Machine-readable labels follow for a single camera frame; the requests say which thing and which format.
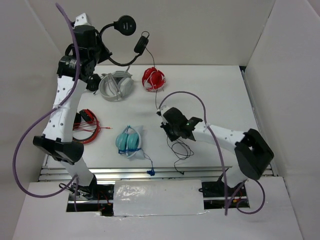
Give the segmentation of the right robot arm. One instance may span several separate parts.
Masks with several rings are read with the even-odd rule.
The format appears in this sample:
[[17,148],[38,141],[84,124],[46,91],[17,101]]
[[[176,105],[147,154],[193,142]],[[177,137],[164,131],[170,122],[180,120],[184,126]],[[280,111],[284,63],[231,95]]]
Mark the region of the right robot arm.
[[237,165],[226,171],[226,178],[217,185],[223,196],[230,195],[241,182],[259,180],[275,157],[262,135],[255,129],[236,131],[206,123],[198,117],[187,119],[176,107],[163,106],[157,110],[170,141],[187,139],[204,142],[227,150],[236,156]]

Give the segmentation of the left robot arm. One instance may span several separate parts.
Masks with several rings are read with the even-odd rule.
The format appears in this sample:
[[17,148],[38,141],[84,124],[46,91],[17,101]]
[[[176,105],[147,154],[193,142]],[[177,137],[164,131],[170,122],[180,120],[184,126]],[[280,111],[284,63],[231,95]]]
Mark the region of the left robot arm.
[[98,195],[99,185],[83,159],[84,145],[73,140],[73,127],[88,80],[95,66],[105,60],[107,50],[93,26],[76,26],[73,33],[76,42],[58,63],[53,113],[33,144],[63,165],[71,177],[77,176],[81,195],[91,200]]

